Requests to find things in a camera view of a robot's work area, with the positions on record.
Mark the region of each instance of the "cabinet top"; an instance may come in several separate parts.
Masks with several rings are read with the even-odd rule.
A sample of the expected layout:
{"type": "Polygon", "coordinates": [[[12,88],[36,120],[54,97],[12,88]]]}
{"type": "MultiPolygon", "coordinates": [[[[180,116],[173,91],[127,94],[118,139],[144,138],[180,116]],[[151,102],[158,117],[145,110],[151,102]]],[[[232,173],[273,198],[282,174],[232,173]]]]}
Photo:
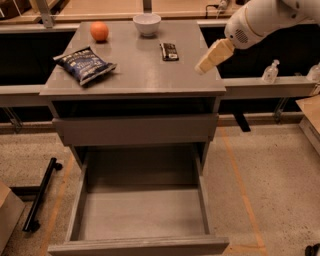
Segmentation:
{"type": "Polygon", "coordinates": [[[81,23],[64,54],[89,45],[101,59],[116,63],[117,68],[85,88],[57,65],[40,95],[149,97],[225,93],[216,68],[205,75],[194,70],[208,49],[196,21],[161,21],[157,35],[150,38],[142,37],[132,21],[107,22],[109,36],[104,43],[96,43],[91,37],[90,24],[81,23]],[[160,43],[175,44],[179,61],[163,61],[160,43]]]}

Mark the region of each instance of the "white bottle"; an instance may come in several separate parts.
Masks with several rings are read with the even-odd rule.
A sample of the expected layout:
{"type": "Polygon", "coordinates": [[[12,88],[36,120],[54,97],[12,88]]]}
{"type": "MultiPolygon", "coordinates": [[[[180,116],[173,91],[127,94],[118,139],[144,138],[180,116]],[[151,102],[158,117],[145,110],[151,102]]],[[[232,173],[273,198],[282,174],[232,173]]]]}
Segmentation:
{"type": "Polygon", "coordinates": [[[274,81],[276,80],[278,72],[279,72],[279,70],[277,68],[277,65],[279,65],[279,64],[280,64],[280,62],[278,60],[274,60],[272,65],[268,66],[265,69],[263,76],[262,76],[262,80],[267,83],[273,84],[274,81]]]}
{"type": "Polygon", "coordinates": [[[310,68],[307,79],[312,82],[320,81],[320,62],[318,65],[314,65],[312,68],[310,68]]]}

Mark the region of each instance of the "open drawer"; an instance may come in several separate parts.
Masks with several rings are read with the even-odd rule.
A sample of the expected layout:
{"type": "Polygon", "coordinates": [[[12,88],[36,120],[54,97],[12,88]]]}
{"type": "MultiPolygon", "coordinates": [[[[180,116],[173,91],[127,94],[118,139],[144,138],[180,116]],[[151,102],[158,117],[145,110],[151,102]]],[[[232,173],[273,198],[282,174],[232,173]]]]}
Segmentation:
{"type": "Polygon", "coordinates": [[[218,114],[54,118],[65,146],[206,142],[218,114]]]}
{"type": "Polygon", "coordinates": [[[63,245],[51,255],[220,254],[192,144],[89,147],[63,245]]]}

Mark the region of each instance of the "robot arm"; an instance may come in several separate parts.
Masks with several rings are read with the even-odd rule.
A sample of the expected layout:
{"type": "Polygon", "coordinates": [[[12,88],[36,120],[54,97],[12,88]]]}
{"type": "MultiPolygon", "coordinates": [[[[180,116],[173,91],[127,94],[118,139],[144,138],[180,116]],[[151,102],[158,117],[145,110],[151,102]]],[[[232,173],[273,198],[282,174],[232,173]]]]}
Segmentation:
{"type": "Polygon", "coordinates": [[[251,0],[232,15],[226,38],[217,40],[195,69],[204,74],[231,57],[235,48],[247,49],[274,31],[308,18],[320,23],[320,0],[251,0]]]}

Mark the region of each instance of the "concrete floor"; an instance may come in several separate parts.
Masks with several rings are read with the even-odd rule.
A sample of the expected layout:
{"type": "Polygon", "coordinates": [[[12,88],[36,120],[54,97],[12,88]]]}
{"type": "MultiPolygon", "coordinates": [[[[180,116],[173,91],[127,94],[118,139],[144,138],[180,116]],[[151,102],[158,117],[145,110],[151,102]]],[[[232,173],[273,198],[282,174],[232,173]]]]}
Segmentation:
{"type": "MultiPolygon", "coordinates": [[[[319,155],[297,123],[249,120],[252,131],[243,133],[228,120],[221,118],[205,166],[216,235],[230,239],[224,255],[304,256],[320,242],[319,155]]],[[[0,152],[0,180],[8,186],[39,185],[51,157],[64,166],[51,178],[40,229],[21,231],[27,202],[3,253],[46,255],[48,244],[64,241],[79,167],[50,127],[20,134],[0,127],[0,152]]]]}

